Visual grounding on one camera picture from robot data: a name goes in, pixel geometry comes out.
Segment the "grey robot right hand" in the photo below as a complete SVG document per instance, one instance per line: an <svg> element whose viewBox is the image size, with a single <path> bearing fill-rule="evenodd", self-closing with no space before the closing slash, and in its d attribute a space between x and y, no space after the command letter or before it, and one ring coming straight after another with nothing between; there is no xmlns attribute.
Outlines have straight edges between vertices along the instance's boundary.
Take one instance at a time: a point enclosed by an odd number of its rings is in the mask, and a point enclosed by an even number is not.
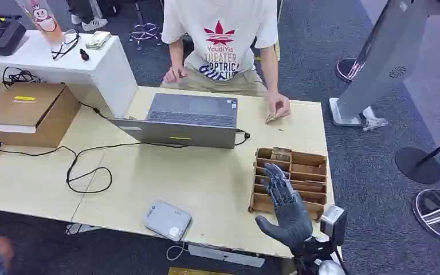
<svg viewBox="0 0 440 275"><path fill-rule="evenodd" d="M265 163L264 169L269 180L264 180L262 184L273 204L278 224L270 223L262 215L256 216L256 223L264 234L287 246L293 256L300 256L313 234L308 211L300 194L293 189L279 166Z"/></svg>

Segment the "person's left hand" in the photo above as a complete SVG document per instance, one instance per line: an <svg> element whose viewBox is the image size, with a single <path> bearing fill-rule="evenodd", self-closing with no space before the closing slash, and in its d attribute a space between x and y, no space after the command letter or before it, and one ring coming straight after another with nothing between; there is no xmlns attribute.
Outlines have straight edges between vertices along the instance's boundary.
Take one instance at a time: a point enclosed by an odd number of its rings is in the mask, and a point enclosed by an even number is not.
<svg viewBox="0 0 440 275"><path fill-rule="evenodd" d="M268 92L269 116L267 121L280 119L290 114L290 102L287 97L279 92Z"/></svg>

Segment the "person's right hand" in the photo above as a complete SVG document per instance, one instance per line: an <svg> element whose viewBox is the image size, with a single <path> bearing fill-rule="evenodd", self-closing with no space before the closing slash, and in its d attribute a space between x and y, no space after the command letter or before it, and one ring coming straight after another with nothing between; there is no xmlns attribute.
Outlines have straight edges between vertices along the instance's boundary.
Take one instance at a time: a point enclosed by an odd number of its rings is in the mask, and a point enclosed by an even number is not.
<svg viewBox="0 0 440 275"><path fill-rule="evenodd" d="M185 78L187 76L187 70L183 65L171 65L169 70L163 77L163 81L165 83L178 83L180 79Z"/></svg>

